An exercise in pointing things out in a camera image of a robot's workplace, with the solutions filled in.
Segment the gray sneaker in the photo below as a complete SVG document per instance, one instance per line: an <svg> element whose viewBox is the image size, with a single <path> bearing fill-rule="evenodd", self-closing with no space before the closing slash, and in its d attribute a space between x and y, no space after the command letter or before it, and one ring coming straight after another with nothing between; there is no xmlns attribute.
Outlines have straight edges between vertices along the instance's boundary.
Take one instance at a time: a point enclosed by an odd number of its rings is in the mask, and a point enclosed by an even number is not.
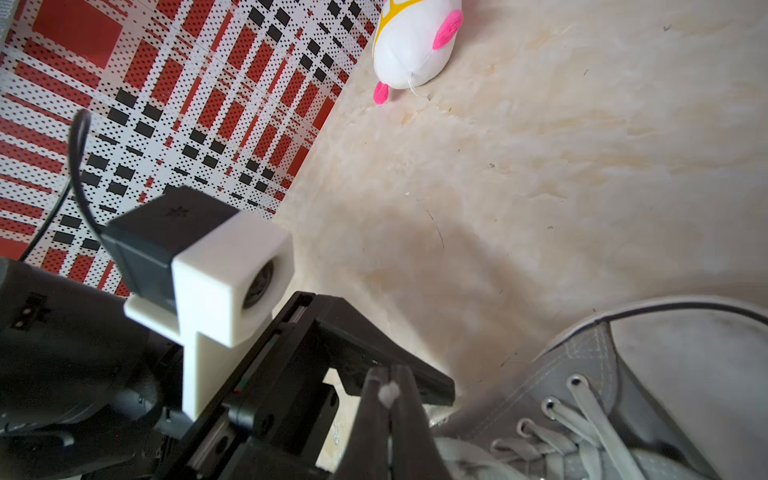
<svg viewBox="0 0 768 480"><path fill-rule="evenodd" d="M436 425L455 478L765 478L768 313L712 296L600 313Z"/></svg>

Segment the white plush toy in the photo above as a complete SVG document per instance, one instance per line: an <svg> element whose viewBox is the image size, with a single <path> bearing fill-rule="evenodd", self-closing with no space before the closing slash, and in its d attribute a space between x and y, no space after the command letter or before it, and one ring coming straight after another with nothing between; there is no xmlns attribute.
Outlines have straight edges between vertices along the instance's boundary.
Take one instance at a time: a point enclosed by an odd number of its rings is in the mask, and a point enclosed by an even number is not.
<svg viewBox="0 0 768 480"><path fill-rule="evenodd" d="M462 0L386 0L373 39L373 69L381 105L389 88L410 88L432 80L448 63L462 26Z"/></svg>

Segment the red rectangle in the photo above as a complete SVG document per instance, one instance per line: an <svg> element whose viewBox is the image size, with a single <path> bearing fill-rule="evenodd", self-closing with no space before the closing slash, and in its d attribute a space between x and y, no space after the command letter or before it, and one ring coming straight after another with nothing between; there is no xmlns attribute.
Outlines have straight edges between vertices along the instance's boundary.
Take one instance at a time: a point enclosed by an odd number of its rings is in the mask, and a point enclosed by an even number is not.
<svg viewBox="0 0 768 480"><path fill-rule="evenodd" d="M197 38L200 34L200 30L205 25L205 20L208 18L210 8L214 6L214 0L195 0L190 8L190 12L187 14L187 19L184 20L182 28L190 33L193 37Z"/></svg>
<svg viewBox="0 0 768 480"><path fill-rule="evenodd" d="M125 82L141 90L144 82L147 81L147 75L149 75L155 58L157 58L157 49L142 40L136 49L131 66L125 73Z"/></svg>
<svg viewBox="0 0 768 480"><path fill-rule="evenodd" d="M67 252L49 248L40 268L51 273L58 273L58 271L61 270L61 265L64 263L65 258L67 258Z"/></svg>
<svg viewBox="0 0 768 480"><path fill-rule="evenodd" d="M74 259L72 268L69 270L69 274L67 276L73 279L75 282L83 283L85 281L85 277L88 276L88 271L91 269L91 264L93 262L94 257L89 257L88 255L78 255Z"/></svg>
<svg viewBox="0 0 768 480"><path fill-rule="evenodd" d="M287 107L290 107L293 103L293 99L296 98L296 94L299 93L301 84L304 83L304 78L304 75L300 71L296 70L293 72L293 76L290 78L288 86L283 92L283 96L280 98L280 101Z"/></svg>
<svg viewBox="0 0 768 480"><path fill-rule="evenodd" d="M296 156L293 158L293 161L290 163L290 167L288 167L288 174L293 175L294 177L296 174L299 173L299 169L301 168L301 164L304 163L304 159L306 158L306 155L309 153L309 149L304 147L303 145L299 147L299 151L296 152Z"/></svg>
<svg viewBox="0 0 768 480"><path fill-rule="evenodd" d="M106 68L123 27L86 0L42 2L32 31Z"/></svg>
<svg viewBox="0 0 768 480"><path fill-rule="evenodd" d="M98 75L89 72L85 68L82 68L80 65L67 60L58 53L54 53L53 51L48 50L46 47L33 42L32 40L27 40L27 43L24 45L24 53L31 57L37 58L44 64L52 66L56 70L59 70L61 73L68 75L75 80L81 81L91 88L98 87L98 82L101 81Z"/></svg>
<svg viewBox="0 0 768 480"><path fill-rule="evenodd" d="M259 121L259 116L254 115L253 120L250 122L250 125L248 126L248 130L245 132L245 137L243 137L243 141L240 142L240 148L243 148L245 146L245 143L248 141L248 137L250 137L250 132L253 131L253 127L256 126L256 122Z"/></svg>
<svg viewBox="0 0 768 480"><path fill-rule="evenodd" d="M224 33L227 31L227 27L230 26L231 20L232 20L232 12L227 12L227 14L224 16L224 21L221 22L219 33L217 33L216 38L214 38L214 44L211 45L210 47L211 51L216 51L216 49L219 48L219 42L221 42L221 38L224 36Z"/></svg>
<svg viewBox="0 0 768 480"><path fill-rule="evenodd" d="M315 95L317 95L318 90L319 88L317 85L312 82L306 86L304 95L302 95L301 100L299 100L299 104L296 106L297 114L301 115L302 117L306 115L306 111L310 109L310 106L315 100Z"/></svg>
<svg viewBox="0 0 768 480"><path fill-rule="evenodd" d="M248 78L255 81L256 83L259 83L261 74L264 73L266 64L270 63L270 58L272 58L272 53L274 53L274 51L275 49L267 45L265 41L261 42L259 51L256 52L256 57L253 59L253 63L250 64L248 73L246 73Z"/></svg>
<svg viewBox="0 0 768 480"><path fill-rule="evenodd" d="M245 60L246 55L248 55L250 46L253 45L253 40L255 39L256 34L253 33L253 30L244 25L243 30L240 32L240 36L238 36L235 41L235 46L232 47L232 52L230 53L227 62L240 70L240 67L243 66L243 60Z"/></svg>
<svg viewBox="0 0 768 480"><path fill-rule="evenodd" d="M26 242L19 242L18 240L0 237L0 257L8 257L13 260L18 260L22 253L24 253L24 250L27 250Z"/></svg>
<svg viewBox="0 0 768 480"><path fill-rule="evenodd" d="M181 114L182 115L187 113L187 109L190 107L190 104L192 103L192 99L194 98L194 94L195 94L195 92L197 92L197 87L200 86L200 80L202 80L202 78L200 78L200 77L197 77L197 78L194 79L194 82L192 84L192 89L190 90L189 95L187 95L187 100L184 101L184 105L182 105L182 107L181 107Z"/></svg>
<svg viewBox="0 0 768 480"><path fill-rule="evenodd" d="M333 109L333 100L326 97L326 100L323 102L323 106L320 107L320 112L318 112L317 117L315 118L315 121L312 122L312 126L317 128L318 130L320 128L323 128L323 124L326 123L326 118L328 118L328 114L331 113L331 110Z"/></svg>
<svg viewBox="0 0 768 480"><path fill-rule="evenodd" d="M277 73L275 74L275 77L272 79L272 83L270 84L269 89L266 91L268 94L272 94L272 90L274 90L275 85L277 84L277 81L280 80L280 75L283 74L283 69L286 67L287 63L288 63L287 60L283 60L283 62L280 64L280 68L277 69Z"/></svg>
<svg viewBox="0 0 768 480"><path fill-rule="evenodd" d="M67 154L67 144L63 141L51 138L48 135L43 135L31 128L16 124L10 120L0 118L0 131L4 134L11 135L12 137L21 138L22 140L38 145L39 147L47 148L57 154ZM44 168L45 170L52 171L56 174L61 173L61 164L59 162L38 154L33 154L32 152L28 152L28 154L17 154L16 151L18 150L26 152L23 148L19 149L18 147L14 147L5 142L0 144L0 154L5 155L6 157L13 157L18 161Z"/></svg>
<svg viewBox="0 0 768 480"><path fill-rule="evenodd" d="M37 227L29 223L18 222L10 218L0 218L0 230L16 232L22 235L32 235Z"/></svg>
<svg viewBox="0 0 768 480"><path fill-rule="evenodd" d="M179 11L180 6L181 0L160 0L155 10L173 20L176 18L176 12Z"/></svg>
<svg viewBox="0 0 768 480"><path fill-rule="evenodd" d="M168 58L163 67L163 71L160 73L160 77L157 79L157 83L152 91L152 98L166 104L170 98L171 92L176 87L176 82L179 81L179 76L184 66L173 58Z"/></svg>
<svg viewBox="0 0 768 480"><path fill-rule="evenodd" d="M25 217L40 218L45 210L40 207L23 204L10 198L0 198L0 210L7 210L14 214L24 215Z"/></svg>
<svg viewBox="0 0 768 480"><path fill-rule="evenodd" d="M37 68L30 67L26 63L19 62L18 65L16 65L16 74L34 84L40 85L45 90L61 95L64 98L68 98L78 105L87 108L91 104L90 95L84 94L77 88L70 87L63 81L56 80L51 75L45 74Z"/></svg>
<svg viewBox="0 0 768 480"><path fill-rule="evenodd" d="M208 101L203 108L203 112L200 114L200 118L197 119L197 123L204 127L211 128L216 120L216 114L221 109L221 105L224 103L224 99L227 96L219 89L214 88L208 97Z"/></svg>
<svg viewBox="0 0 768 480"><path fill-rule="evenodd" d="M237 103L236 101L232 102L232 106L227 112L227 116L224 117L224 121L221 122L221 127L219 127L219 135L229 139L229 137L232 135L232 131L234 131L235 127L237 126L237 122L240 120L240 116L243 114L244 110L245 107L243 105Z"/></svg>
<svg viewBox="0 0 768 480"><path fill-rule="evenodd" d="M57 114L55 114L55 113L53 113L51 111L47 111L44 108L40 108L37 105L32 104L32 103L24 100L23 98L15 97L14 95L11 95L11 94L5 94L5 97L7 99L9 99L10 101L13 101L13 102L15 102L15 103L17 103L19 105L23 105L26 108L29 108L32 111L36 111L39 114L43 114L43 115L45 115L48 118L53 118L56 121L60 121L63 124L69 125L69 124L72 123L72 121L69 120L68 118L61 117L61 116L59 116L59 115L57 115Z"/></svg>
<svg viewBox="0 0 768 480"><path fill-rule="evenodd" d="M259 139L259 143L256 145L256 150L253 151L253 154L258 158L263 158L266 151L270 149L270 145L276 134L277 129L273 125L268 124L264 129L264 133L261 134L261 138Z"/></svg>
<svg viewBox="0 0 768 480"><path fill-rule="evenodd" d="M114 266L114 262L112 260L109 260L109 263L107 263L107 268L104 269L104 273L101 274L101 280L98 282L98 286L96 287L97 290L103 290L104 285L106 284L107 280L109 279L109 274L112 271L112 267Z"/></svg>
<svg viewBox="0 0 768 480"><path fill-rule="evenodd" d="M42 185L33 184L32 182L27 182L26 180L22 180L21 178L11 177L10 175L0 174L0 178L3 180L7 180L9 182L13 182L15 184L24 185L25 187L34 188L35 190L40 190L41 192L45 192L47 194L53 192L53 190L48 187L43 187Z"/></svg>
<svg viewBox="0 0 768 480"><path fill-rule="evenodd" d="M283 160L283 157L286 154L286 150L288 150L288 147L290 147L291 137L288 135L283 135L280 138L280 141L277 143L277 146L275 147L275 151L272 152L272 156L270 157L270 163L274 165L275 167L280 166L280 162Z"/></svg>

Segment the marble floor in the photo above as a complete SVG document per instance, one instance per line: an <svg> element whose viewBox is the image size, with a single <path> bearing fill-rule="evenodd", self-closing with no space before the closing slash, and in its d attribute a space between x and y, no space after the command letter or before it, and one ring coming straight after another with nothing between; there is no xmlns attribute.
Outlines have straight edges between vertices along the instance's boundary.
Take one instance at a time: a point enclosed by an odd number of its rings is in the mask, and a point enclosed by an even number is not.
<svg viewBox="0 0 768 480"><path fill-rule="evenodd" d="M768 306L768 3L464 13L428 100L376 106L372 45L359 60L276 216L290 292L344 296L459 402L595 311L680 293Z"/></svg>

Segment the small white object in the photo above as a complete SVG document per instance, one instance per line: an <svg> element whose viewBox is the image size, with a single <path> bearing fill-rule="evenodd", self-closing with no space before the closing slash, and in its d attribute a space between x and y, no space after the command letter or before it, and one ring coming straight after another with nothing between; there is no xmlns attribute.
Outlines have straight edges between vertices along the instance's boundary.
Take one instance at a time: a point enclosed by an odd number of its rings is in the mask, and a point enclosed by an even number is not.
<svg viewBox="0 0 768 480"><path fill-rule="evenodd" d="M243 300L269 262L272 281L250 308ZM290 233L241 211L175 256L176 312L132 295L128 318L184 346L181 409L195 420L270 324L293 276Z"/></svg>
<svg viewBox="0 0 768 480"><path fill-rule="evenodd" d="M384 405L387 409L392 408L392 404L397 400L397 397L400 396L400 387L397 386L397 383L389 382L386 385L382 385L379 388L379 401Z"/></svg>

